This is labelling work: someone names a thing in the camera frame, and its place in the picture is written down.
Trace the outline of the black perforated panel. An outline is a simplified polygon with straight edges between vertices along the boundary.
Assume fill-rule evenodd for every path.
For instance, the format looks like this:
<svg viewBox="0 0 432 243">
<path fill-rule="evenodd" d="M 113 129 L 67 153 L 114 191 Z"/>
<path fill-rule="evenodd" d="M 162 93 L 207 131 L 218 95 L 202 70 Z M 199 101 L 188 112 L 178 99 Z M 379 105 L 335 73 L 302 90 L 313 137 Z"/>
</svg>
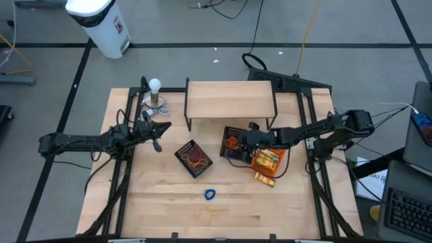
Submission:
<svg viewBox="0 0 432 243">
<path fill-rule="evenodd" d="M 254 67 L 249 69 L 248 81 L 270 81 L 274 89 L 277 90 L 289 90 L 289 89 L 300 89 L 300 88 L 326 88 L 330 92 L 332 86 L 323 84 L 320 82 L 314 82 L 311 80 L 305 80 L 299 76 L 293 75 L 288 76 L 284 74 L 278 74 L 267 70 L 260 70 Z"/>
</svg>

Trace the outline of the white trash can black liner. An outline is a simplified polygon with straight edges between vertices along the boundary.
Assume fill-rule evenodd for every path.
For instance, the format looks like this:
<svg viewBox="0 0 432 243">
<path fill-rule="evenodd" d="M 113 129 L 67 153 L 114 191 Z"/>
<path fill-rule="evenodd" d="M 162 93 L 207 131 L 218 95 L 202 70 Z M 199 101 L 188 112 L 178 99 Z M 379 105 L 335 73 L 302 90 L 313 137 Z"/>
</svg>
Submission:
<svg viewBox="0 0 432 243">
<path fill-rule="evenodd" d="M 132 38 L 116 0 L 67 0 L 65 10 L 105 57 L 123 57 Z"/>
</svg>

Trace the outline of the open laptop black keyboard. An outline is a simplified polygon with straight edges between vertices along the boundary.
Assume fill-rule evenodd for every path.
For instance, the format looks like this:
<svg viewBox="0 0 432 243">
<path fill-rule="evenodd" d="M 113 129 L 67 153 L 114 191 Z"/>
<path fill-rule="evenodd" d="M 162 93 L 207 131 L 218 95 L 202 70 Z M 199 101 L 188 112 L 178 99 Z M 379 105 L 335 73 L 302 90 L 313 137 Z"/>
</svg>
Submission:
<svg viewBox="0 0 432 243">
<path fill-rule="evenodd" d="M 377 237 L 432 243 L 432 174 L 392 161 L 381 203 Z"/>
</svg>

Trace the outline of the yellow rubber band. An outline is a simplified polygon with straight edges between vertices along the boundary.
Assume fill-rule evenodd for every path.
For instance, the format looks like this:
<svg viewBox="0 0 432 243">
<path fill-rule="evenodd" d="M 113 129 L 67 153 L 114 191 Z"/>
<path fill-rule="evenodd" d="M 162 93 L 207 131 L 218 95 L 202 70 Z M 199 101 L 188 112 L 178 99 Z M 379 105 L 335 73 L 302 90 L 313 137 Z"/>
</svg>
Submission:
<svg viewBox="0 0 432 243">
<path fill-rule="evenodd" d="M 180 158 L 183 161 L 187 162 L 187 164 L 192 168 L 207 166 L 209 164 L 209 161 L 204 158 L 200 153 L 189 155 L 183 154 Z"/>
<path fill-rule="evenodd" d="M 211 207 L 202 207 L 194 214 L 194 218 L 201 225 L 208 227 L 211 225 L 212 220 L 218 215 L 219 211 L 217 209 L 212 209 Z"/>
</svg>

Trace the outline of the smartphone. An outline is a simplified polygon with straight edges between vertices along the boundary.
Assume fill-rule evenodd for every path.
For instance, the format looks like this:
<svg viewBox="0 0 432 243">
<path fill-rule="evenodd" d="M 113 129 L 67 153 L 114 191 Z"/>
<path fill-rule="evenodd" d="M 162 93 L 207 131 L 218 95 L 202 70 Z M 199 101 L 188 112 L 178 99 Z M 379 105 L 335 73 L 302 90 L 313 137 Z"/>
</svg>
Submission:
<svg viewBox="0 0 432 243">
<path fill-rule="evenodd" d="M 414 113 L 410 117 L 425 144 L 432 146 L 432 119 L 426 113 Z"/>
</svg>

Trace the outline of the white light bulb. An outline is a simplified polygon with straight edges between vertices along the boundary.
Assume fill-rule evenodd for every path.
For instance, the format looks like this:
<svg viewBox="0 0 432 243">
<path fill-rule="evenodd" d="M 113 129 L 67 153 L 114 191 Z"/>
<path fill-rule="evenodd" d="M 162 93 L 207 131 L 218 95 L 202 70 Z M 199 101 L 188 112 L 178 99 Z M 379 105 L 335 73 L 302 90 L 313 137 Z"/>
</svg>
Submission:
<svg viewBox="0 0 432 243">
<path fill-rule="evenodd" d="M 159 93 L 159 90 L 161 88 L 161 81 L 157 78 L 152 78 L 149 82 L 148 82 L 148 86 L 151 90 L 151 94 L 152 95 L 157 95 Z"/>
</svg>

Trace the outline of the grey floor base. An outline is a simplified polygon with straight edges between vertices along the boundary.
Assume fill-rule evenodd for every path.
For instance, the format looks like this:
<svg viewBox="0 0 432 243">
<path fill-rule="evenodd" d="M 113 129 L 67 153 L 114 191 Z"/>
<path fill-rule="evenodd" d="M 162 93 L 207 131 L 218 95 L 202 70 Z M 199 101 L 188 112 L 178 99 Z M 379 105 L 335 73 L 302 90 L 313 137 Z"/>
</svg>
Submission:
<svg viewBox="0 0 432 243">
<path fill-rule="evenodd" d="M 0 84 L 22 84 L 34 86 L 36 80 L 32 76 L 0 74 Z"/>
</svg>

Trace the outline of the black slotted plastic basket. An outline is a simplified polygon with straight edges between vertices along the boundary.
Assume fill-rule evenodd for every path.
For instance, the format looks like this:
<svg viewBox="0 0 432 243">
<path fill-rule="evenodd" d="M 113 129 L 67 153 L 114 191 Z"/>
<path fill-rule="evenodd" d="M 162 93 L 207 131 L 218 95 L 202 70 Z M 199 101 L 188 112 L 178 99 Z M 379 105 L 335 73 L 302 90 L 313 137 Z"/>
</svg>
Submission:
<svg viewBox="0 0 432 243">
<path fill-rule="evenodd" d="M 187 164 L 187 162 L 183 161 L 180 158 L 183 154 L 189 154 L 192 149 L 196 149 L 200 151 L 203 157 L 209 161 L 209 164 L 207 166 L 192 168 Z M 210 168 L 210 166 L 212 166 L 213 164 L 209 156 L 199 147 L 199 145 L 194 140 L 190 140 L 189 142 L 187 142 L 184 146 L 182 146 L 179 150 L 177 150 L 174 153 L 174 155 L 193 178 L 197 178 L 198 176 L 200 176 L 204 171 Z"/>
<path fill-rule="evenodd" d="M 225 148 L 225 141 L 226 141 L 230 136 L 235 136 L 236 138 L 238 138 L 242 130 L 243 130 L 243 129 L 240 129 L 240 128 L 234 128 L 234 127 L 229 127 L 229 126 L 226 126 L 226 127 L 225 127 L 225 130 L 224 130 L 224 133 L 223 133 L 222 142 L 221 142 L 221 149 L 220 149 L 220 152 L 219 152 L 219 156 L 220 156 L 220 157 L 224 157 L 224 156 L 223 156 L 223 152 L 226 150 L 226 148 Z"/>
</svg>

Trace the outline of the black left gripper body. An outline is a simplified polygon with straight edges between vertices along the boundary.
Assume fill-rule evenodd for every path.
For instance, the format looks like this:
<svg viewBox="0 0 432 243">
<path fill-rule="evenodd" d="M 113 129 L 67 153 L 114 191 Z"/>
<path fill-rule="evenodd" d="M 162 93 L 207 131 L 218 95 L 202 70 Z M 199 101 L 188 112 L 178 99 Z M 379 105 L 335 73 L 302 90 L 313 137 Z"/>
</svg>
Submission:
<svg viewBox="0 0 432 243">
<path fill-rule="evenodd" d="M 153 139 L 153 121 L 150 118 L 139 120 L 134 124 L 132 130 L 133 140 L 152 140 Z"/>
</svg>

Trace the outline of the red rubber band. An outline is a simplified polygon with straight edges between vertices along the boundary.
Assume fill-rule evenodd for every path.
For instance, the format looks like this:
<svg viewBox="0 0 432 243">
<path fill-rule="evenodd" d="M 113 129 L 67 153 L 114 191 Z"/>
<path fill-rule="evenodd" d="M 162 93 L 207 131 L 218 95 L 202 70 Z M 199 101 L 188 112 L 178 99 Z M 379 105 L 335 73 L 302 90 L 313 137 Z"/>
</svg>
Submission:
<svg viewBox="0 0 432 243">
<path fill-rule="evenodd" d="M 192 149 L 189 154 L 186 154 L 185 160 L 191 167 L 204 166 L 208 163 L 203 154 L 196 149 Z"/>
</svg>

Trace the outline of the wooden riser shelf black legs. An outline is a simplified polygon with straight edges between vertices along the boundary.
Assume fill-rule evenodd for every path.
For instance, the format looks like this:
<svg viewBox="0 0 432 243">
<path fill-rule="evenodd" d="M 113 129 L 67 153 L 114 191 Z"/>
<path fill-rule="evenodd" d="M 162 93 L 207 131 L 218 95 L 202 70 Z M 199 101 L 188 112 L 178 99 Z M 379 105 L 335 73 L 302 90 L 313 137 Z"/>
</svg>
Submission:
<svg viewBox="0 0 432 243">
<path fill-rule="evenodd" d="M 186 79 L 184 117 L 193 119 L 261 118 L 271 128 L 278 115 L 275 91 L 269 80 L 191 81 Z"/>
</svg>

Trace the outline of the red coil wrist keychain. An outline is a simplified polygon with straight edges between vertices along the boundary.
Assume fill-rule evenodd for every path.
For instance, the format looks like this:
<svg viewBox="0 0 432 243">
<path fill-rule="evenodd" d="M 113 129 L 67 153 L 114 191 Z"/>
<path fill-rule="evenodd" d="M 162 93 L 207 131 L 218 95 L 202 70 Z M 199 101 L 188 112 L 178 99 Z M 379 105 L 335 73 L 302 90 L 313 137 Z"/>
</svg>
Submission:
<svg viewBox="0 0 432 243">
<path fill-rule="evenodd" d="M 235 136 L 230 136 L 225 141 L 225 148 L 226 149 L 238 150 L 240 147 L 241 147 L 241 144 L 239 143 L 238 139 Z"/>
</svg>

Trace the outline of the white paper sheet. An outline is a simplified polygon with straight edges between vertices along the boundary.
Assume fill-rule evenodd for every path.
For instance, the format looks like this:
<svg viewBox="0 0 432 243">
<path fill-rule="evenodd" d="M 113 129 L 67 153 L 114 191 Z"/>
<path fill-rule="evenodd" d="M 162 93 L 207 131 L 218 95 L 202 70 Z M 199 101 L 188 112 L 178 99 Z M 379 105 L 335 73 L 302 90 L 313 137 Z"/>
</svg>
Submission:
<svg viewBox="0 0 432 243">
<path fill-rule="evenodd" d="M 355 195 L 370 200 L 379 201 L 383 198 L 387 170 L 368 175 L 355 183 Z"/>
</svg>

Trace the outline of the orange slotted plastic basket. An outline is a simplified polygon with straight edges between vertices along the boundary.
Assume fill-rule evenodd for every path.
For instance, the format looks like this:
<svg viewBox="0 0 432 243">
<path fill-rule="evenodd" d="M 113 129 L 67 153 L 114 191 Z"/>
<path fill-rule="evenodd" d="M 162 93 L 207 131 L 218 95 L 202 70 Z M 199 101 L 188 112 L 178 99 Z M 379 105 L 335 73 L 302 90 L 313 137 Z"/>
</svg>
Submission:
<svg viewBox="0 0 432 243">
<path fill-rule="evenodd" d="M 263 174 L 264 176 L 271 178 L 272 180 L 275 180 L 277 178 L 280 178 L 283 174 L 281 175 L 276 175 L 277 171 L 279 170 L 281 164 L 282 164 L 282 160 L 285 156 L 286 151 L 285 150 L 277 150 L 277 149 L 269 149 L 270 151 L 273 151 L 274 153 L 279 155 L 279 161 L 277 161 L 277 165 L 276 165 L 276 169 L 275 171 L 271 171 L 270 169 L 267 169 L 266 167 L 262 167 L 260 165 L 258 165 L 255 161 L 255 159 L 260 155 L 263 156 L 264 154 L 262 154 L 261 150 L 265 150 L 265 149 L 258 149 L 256 151 L 256 156 L 252 159 L 252 164 L 251 167 L 253 168 L 253 170 L 256 172 L 259 172 L 261 174 Z"/>
</svg>

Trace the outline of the yellow crayon box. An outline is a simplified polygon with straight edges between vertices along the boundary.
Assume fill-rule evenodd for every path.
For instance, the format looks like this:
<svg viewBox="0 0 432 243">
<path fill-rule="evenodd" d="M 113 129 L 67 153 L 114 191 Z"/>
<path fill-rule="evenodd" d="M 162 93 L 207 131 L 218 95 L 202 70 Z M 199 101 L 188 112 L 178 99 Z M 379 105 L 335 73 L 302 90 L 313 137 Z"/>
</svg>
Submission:
<svg viewBox="0 0 432 243">
<path fill-rule="evenodd" d="M 256 163 L 262 167 L 266 167 L 267 169 L 270 169 L 271 171 L 275 171 L 276 169 L 276 165 L 277 165 L 277 161 L 275 161 L 274 159 L 272 159 L 271 157 L 268 157 L 266 155 L 263 156 L 258 156 L 255 159 Z"/>
<path fill-rule="evenodd" d="M 263 174 L 261 174 L 259 172 L 255 173 L 254 179 L 258 180 L 258 181 L 260 181 L 260 182 L 262 182 L 262 183 L 264 183 L 264 184 L 266 184 L 266 185 L 268 185 L 268 186 L 270 186 L 272 188 L 275 186 L 275 181 L 274 180 L 272 180 L 271 178 L 268 178 L 268 177 L 264 176 Z"/>
<path fill-rule="evenodd" d="M 262 154 L 268 156 L 269 158 L 271 158 L 274 161 L 279 161 L 279 155 L 274 153 L 273 151 L 270 151 L 268 149 L 265 150 L 261 150 Z"/>
</svg>

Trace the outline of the dark grey closed laptop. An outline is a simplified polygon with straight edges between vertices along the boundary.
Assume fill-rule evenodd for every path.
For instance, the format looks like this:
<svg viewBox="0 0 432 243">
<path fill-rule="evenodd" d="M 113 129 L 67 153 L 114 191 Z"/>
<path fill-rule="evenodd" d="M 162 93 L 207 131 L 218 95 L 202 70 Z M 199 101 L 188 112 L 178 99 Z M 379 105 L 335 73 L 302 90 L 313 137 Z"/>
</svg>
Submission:
<svg viewBox="0 0 432 243">
<path fill-rule="evenodd" d="M 419 81 L 415 84 L 412 106 L 419 113 L 425 113 L 432 119 L 432 88 L 428 82 Z M 432 173 L 432 146 L 425 143 L 411 117 L 404 148 L 404 160 Z"/>
</svg>

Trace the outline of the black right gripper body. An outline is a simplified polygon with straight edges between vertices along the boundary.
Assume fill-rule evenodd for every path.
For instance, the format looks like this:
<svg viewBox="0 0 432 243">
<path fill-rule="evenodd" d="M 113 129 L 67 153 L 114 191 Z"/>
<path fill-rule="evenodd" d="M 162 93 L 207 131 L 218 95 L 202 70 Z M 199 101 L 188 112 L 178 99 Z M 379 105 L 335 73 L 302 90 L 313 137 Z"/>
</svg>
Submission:
<svg viewBox="0 0 432 243">
<path fill-rule="evenodd" d="M 275 147 L 275 142 L 276 137 L 274 133 L 260 131 L 257 149 L 273 149 Z"/>
</svg>

